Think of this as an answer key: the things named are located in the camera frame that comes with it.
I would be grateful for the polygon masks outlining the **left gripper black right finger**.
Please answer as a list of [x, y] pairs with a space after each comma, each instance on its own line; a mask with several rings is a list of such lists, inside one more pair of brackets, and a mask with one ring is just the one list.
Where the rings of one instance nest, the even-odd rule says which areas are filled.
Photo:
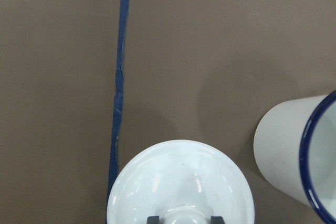
[[211, 216], [210, 224], [224, 224], [222, 216]]

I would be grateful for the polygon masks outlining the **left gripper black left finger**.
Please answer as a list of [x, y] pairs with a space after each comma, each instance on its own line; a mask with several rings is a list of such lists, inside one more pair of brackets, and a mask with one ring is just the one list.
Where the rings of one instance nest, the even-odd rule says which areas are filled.
[[147, 217], [146, 224], [160, 224], [159, 216], [149, 216]]

